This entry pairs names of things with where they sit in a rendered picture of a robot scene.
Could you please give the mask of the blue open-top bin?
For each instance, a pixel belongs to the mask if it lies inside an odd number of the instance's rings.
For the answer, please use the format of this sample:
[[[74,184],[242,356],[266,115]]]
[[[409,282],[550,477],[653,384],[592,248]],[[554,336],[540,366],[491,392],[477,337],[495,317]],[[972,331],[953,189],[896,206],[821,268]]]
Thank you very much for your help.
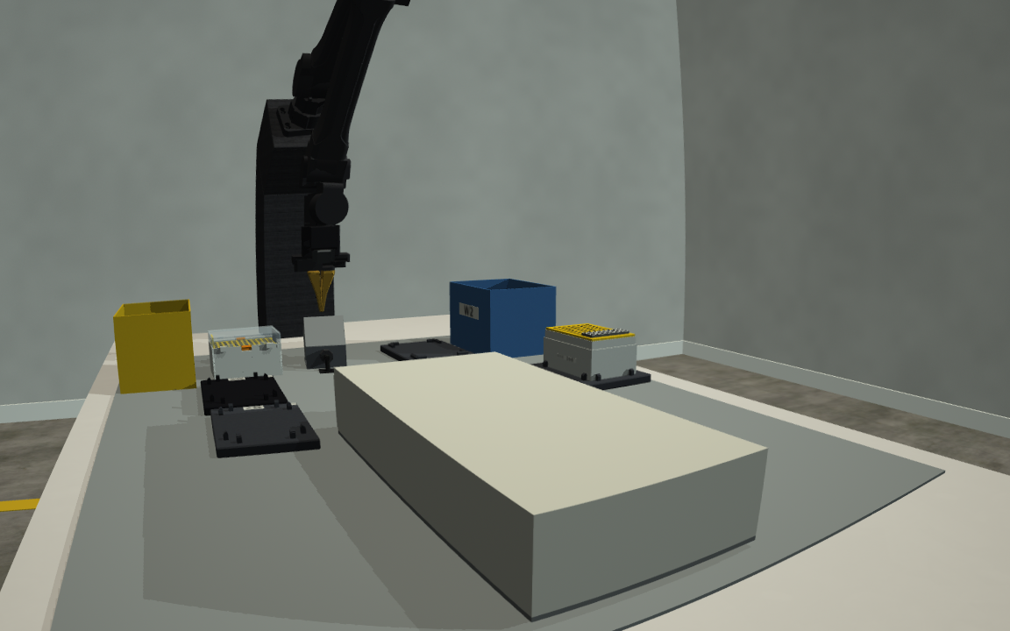
[[[473,354],[544,355],[548,327],[556,327],[553,285],[513,279],[450,282],[453,346]]]

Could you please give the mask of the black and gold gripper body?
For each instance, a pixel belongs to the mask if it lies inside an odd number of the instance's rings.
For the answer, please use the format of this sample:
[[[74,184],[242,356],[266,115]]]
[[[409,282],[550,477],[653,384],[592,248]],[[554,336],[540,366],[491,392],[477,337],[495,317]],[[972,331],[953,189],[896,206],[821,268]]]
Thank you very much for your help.
[[[304,226],[317,226],[317,223],[305,223]],[[334,262],[331,264],[313,262],[312,256],[303,257],[302,254],[292,255],[292,264],[295,265],[296,272],[334,271],[334,268],[345,267],[345,262],[350,262],[350,254],[347,254],[347,252],[334,255]]]

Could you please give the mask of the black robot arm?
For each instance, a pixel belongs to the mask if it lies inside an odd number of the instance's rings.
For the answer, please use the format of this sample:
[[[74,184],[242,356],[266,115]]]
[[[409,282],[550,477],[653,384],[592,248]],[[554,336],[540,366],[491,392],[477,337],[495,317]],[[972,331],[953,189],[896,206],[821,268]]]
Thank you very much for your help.
[[[298,187],[317,189],[304,196],[304,222],[317,226],[302,227],[302,256],[312,256],[313,262],[334,262],[334,255],[340,255],[340,226],[333,224],[344,220],[349,209],[344,188],[352,171],[347,151],[354,108],[382,23],[394,4],[409,3],[337,0],[319,44],[297,61],[291,105],[278,105],[285,137],[311,135]]]

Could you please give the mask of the large cream rectangular box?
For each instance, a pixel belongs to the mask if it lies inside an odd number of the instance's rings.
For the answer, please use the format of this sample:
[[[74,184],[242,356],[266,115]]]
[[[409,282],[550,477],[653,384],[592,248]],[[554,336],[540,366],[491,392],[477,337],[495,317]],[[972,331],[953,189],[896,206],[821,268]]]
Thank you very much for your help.
[[[342,439],[530,622],[755,540],[752,441],[498,352],[333,377]]]

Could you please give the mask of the yellow bin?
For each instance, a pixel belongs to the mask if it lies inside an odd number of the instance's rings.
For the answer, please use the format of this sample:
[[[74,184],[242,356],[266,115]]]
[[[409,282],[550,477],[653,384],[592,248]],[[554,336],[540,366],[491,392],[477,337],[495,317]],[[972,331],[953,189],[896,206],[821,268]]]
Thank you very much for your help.
[[[123,304],[113,323],[121,394],[196,388],[189,300]]]

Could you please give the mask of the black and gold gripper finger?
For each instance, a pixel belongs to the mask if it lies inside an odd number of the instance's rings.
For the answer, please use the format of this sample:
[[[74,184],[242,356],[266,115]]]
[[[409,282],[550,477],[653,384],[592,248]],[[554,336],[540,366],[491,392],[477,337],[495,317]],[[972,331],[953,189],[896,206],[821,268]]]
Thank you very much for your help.
[[[321,271],[321,299],[322,299],[322,312],[324,312],[324,304],[326,300],[326,293],[328,293],[329,287],[332,283],[334,277],[334,271]],[[322,287],[322,284],[324,286]]]
[[[322,312],[322,299],[321,299],[321,285],[320,285],[320,272],[306,272],[311,279],[312,287],[314,288],[314,293],[316,293],[317,304],[319,304],[319,311]]]

